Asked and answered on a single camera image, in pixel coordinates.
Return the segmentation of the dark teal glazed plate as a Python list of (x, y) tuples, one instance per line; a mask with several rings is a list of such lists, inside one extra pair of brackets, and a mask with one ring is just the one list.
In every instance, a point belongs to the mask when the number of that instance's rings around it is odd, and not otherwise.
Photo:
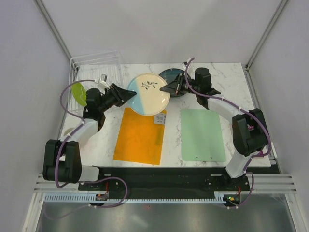
[[(164, 71), (162, 71), (159, 76), (161, 78), (163, 78), (167, 85), (169, 85), (170, 83), (172, 83), (175, 79), (177, 79), (177, 76), (179, 74), (184, 74), (184, 70), (181, 70), (181, 69), (178, 69), (178, 68), (172, 68), (172, 69), (166, 69)], [(180, 96), (183, 96), (185, 95), (186, 93), (185, 92), (179, 92), (178, 94), (175, 94), (175, 90), (171, 90), (171, 89), (168, 89), (168, 88), (163, 88), (163, 91), (166, 91), (167, 93), (170, 94), (171, 97), (180, 97)]]

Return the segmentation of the cream and blue leaf plate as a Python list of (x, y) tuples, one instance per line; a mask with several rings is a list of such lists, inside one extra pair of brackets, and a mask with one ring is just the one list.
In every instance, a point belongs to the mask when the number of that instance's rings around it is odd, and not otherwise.
[(154, 116), (169, 103), (170, 94), (160, 90), (167, 82), (157, 74), (145, 73), (133, 78), (127, 89), (136, 92), (128, 101), (130, 108), (143, 116)]

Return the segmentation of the lime green plate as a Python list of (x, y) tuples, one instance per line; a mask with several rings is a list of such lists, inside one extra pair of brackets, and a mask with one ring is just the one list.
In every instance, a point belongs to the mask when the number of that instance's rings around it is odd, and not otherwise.
[(83, 85), (81, 83), (73, 84), (71, 90), (76, 102), (81, 106), (86, 106), (86, 90)]

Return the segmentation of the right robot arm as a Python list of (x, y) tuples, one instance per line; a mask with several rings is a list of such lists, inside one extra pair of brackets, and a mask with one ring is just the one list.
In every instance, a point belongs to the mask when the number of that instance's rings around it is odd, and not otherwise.
[(218, 113), (231, 124), (235, 152), (225, 168), (227, 175), (221, 178), (224, 189), (233, 190), (239, 184), (238, 177), (246, 173), (253, 158), (264, 157), (271, 152), (263, 112), (258, 108), (245, 110), (225, 98), (212, 87), (209, 69), (197, 68), (194, 78), (186, 72), (181, 73), (160, 91), (174, 95), (195, 94), (201, 106)]

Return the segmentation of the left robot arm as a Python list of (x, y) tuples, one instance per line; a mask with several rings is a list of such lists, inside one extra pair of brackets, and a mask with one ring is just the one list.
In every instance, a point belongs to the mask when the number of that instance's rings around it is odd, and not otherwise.
[(99, 132), (105, 122), (105, 111), (113, 106), (120, 107), (137, 93), (111, 84), (105, 93), (97, 88), (86, 92), (86, 106), (81, 121), (67, 135), (58, 140), (49, 140), (45, 145), (43, 178), (54, 181), (57, 188), (68, 183), (89, 182), (95, 190), (106, 185), (106, 178), (99, 174), (99, 168), (82, 165), (80, 147)]

